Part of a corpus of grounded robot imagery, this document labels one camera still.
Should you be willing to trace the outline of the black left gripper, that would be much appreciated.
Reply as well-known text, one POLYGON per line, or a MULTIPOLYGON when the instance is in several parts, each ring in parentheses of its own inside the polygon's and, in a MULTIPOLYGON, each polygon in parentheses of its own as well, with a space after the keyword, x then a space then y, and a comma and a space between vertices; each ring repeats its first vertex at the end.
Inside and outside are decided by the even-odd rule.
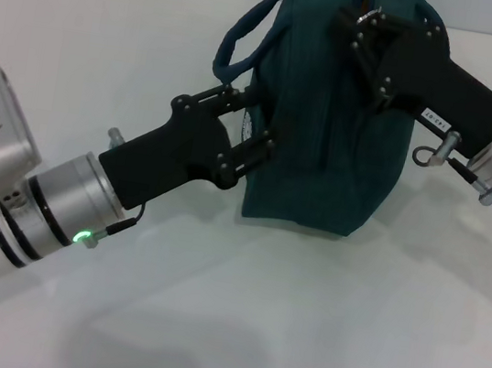
POLYGON ((131 210, 193 180, 231 189, 274 155, 274 135, 263 131, 231 147, 219 116, 246 109, 252 96, 231 85, 172 101, 160 128, 99 155, 121 206, 131 210))

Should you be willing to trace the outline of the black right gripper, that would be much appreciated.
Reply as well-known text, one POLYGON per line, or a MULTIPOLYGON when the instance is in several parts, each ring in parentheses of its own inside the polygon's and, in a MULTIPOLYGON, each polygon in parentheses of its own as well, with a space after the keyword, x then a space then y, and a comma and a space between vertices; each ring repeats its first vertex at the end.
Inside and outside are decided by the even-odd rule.
POLYGON ((443 42, 429 33, 422 23, 341 6, 332 38, 352 40, 358 82, 372 114, 403 110, 440 138, 456 131, 457 152, 473 158, 492 141, 492 91, 454 63, 443 42), (389 44, 379 75, 373 38, 389 44))

